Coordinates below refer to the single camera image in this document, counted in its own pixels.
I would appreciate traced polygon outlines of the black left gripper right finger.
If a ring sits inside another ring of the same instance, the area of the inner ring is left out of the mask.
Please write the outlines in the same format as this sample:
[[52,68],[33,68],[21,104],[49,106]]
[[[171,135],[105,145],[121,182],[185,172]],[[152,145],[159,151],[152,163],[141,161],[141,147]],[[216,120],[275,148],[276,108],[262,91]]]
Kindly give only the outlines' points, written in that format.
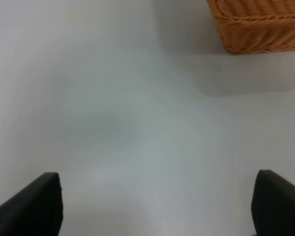
[[295,236],[295,185],[271,170],[260,170],[251,213],[256,235]]

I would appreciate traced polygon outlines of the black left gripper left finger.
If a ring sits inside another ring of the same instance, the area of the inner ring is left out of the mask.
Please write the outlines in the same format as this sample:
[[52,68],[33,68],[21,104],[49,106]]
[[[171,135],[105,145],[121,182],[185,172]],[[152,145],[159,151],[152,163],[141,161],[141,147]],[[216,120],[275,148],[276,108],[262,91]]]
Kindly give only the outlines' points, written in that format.
[[58,173],[44,173],[0,205],[0,236],[57,236],[63,221]]

